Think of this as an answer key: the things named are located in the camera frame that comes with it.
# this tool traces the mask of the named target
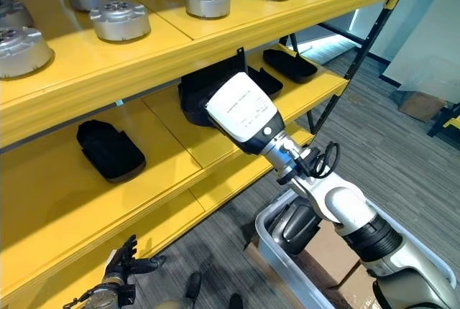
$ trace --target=yellow shelving unit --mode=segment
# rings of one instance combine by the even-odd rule
[[[188,16],[183,0],[137,0],[152,33],[125,45],[98,40],[66,0],[20,0],[55,51],[44,70],[1,82],[0,147],[327,19],[384,0],[232,0],[227,18]]]
[[[249,55],[248,63],[263,66],[262,51]],[[287,123],[346,86],[322,67],[306,84],[265,67],[284,85],[275,105]],[[242,154],[217,130],[187,122],[176,86],[87,119],[123,129],[144,152],[147,168],[127,183],[107,183],[75,139],[81,122],[3,154],[0,257],[6,303]],[[17,223],[20,216],[27,218]],[[30,250],[37,250],[34,258]]]
[[[289,132],[301,144],[313,138],[313,135],[296,125],[290,126]],[[137,234],[138,237],[138,257],[156,254],[269,169],[271,166],[264,159],[246,155],[237,157],[222,173],[210,176],[202,185],[192,188],[193,194],[186,190],[177,195],[84,257],[34,284],[11,300],[9,309],[61,308],[100,282],[110,251],[118,248],[131,234]],[[214,204],[206,205],[206,200],[214,200]]]
[[[460,116],[448,120],[448,121],[444,124],[444,128],[446,128],[446,127],[448,127],[448,126],[454,126],[454,127],[458,128],[458,129],[460,129]]]
[[[55,58],[30,76],[1,81],[0,147],[223,60],[241,46],[252,49],[383,0],[232,0],[231,14],[218,20],[188,16],[183,0],[136,0],[150,10],[152,31],[123,45],[99,40],[87,15],[66,0],[20,1]],[[293,120],[341,95],[347,81],[320,68],[299,85],[264,65],[262,52],[247,59],[282,81],[275,104],[289,133],[310,142],[313,136]],[[264,159],[241,156],[215,129],[189,124],[175,86],[87,119],[123,129],[147,167],[127,183],[106,183],[75,139],[82,121],[1,155],[0,303],[8,309],[60,308],[100,280],[105,258],[128,235],[139,235],[140,256],[154,254],[270,169]]]

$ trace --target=person's foot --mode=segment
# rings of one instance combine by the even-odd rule
[[[189,278],[185,289],[185,298],[196,301],[201,289],[201,272],[194,272]]]
[[[230,297],[229,309],[243,309],[243,299],[238,293]]]

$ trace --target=cardboard box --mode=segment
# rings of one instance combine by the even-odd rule
[[[257,245],[258,239],[253,240],[244,250],[244,253],[267,277],[269,285],[274,291],[280,291],[286,296],[289,303],[295,309],[305,309],[291,289],[265,261],[259,253]],[[367,275],[363,266],[359,265],[357,268],[353,269],[339,288],[321,288],[321,285],[324,284],[324,280],[321,279],[321,277],[324,276],[324,270],[321,266],[315,269],[315,267],[311,265],[308,272],[310,273],[307,274],[307,277],[321,290],[336,309],[380,309],[372,292],[373,279]]]
[[[380,309],[372,291],[373,282],[364,266],[359,266],[340,286],[339,293],[353,309]]]
[[[323,282],[318,287],[321,289],[339,285],[359,262],[358,255],[334,231],[334,225],[328,221],[320,223],[319,232],[297,259],[298,266],[307,275]]]
[[[403,101],[399,111],[424,122],[430,121],[444,106],[446,101],[423,92],[413,91]]]

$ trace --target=label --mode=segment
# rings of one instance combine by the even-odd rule
[[[211,98],[206,110],[239,142],[247,142],[277,113],[277,108],[245,73],[227,81]]]

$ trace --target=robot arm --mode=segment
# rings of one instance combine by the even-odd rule
[[[454,289],[436,266],[377,214],[357,186],[333,172],[339,146],[331,143],[319,154],[296,144],[285,133],[275,105],[246,73],[227,81],[206,110],[236,145],[248,154],[265,156],[280,184],[309,199],[316,213],[334,224],[376,278],[374,293],[383,309],[460,308]],[[329,168],[333,148],[336,156]]]

